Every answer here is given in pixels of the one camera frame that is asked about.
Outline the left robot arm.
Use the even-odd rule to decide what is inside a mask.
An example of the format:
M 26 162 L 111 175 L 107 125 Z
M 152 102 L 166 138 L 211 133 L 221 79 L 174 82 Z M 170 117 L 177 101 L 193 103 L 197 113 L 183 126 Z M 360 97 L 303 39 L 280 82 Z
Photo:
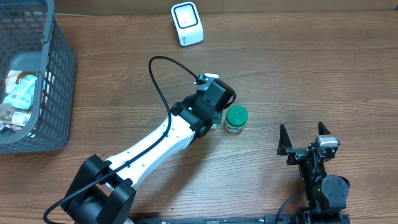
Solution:
M 169 109 L 144 139 L 106 160 L 93 154 L 80 166 L 60 206 L 75 223 L 131 223 L 136 190 L 163 161 L 220 124 L 235 91 L 216 77 L 197 80 L 193 95 Z

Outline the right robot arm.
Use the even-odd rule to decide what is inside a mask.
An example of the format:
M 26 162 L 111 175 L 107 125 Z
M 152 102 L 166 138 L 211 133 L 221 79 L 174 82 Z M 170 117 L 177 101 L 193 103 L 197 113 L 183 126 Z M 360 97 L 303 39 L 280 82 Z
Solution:
M 287 156 L 288 166 L 297 165 L 303 180 L 303 189 L 287 199 L 275 215 L 275 223 L 350 223 L 346 208 L 350 182 L 343 176 L 328 175 L 325 162 L 335 158 L 340 146 L 322 122 L 318 123 L 318 136 L 306 148 L 293 148 L 287 129 L 280 125 L 277 155 Z M 281 217 L 283 209 L 298 196 L 305 194 L 307 206 L 294 215 Z

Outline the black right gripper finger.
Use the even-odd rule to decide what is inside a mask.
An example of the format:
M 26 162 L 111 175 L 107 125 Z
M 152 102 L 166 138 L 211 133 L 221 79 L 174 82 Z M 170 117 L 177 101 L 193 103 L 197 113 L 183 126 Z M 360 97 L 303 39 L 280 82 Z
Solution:
M 287 155 L 293 149 L 288 132 L 284 124 L 280 125 L 279 144 L 277 155 Z
M 330 135 L 331 132 L 326 128 L 326 126 L 320 121 L 318 123 L 318 134 L 319 135 Z

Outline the green lid jar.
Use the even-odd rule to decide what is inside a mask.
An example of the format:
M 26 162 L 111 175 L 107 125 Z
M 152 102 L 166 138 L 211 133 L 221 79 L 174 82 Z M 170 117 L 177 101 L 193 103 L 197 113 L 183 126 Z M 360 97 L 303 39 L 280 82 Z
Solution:
M 248 112 L 241 105 L 234 105 L 229 108 L 226 113 L 224 126 L 231 133 L 242 131 L 244 125 L 248 121 Z

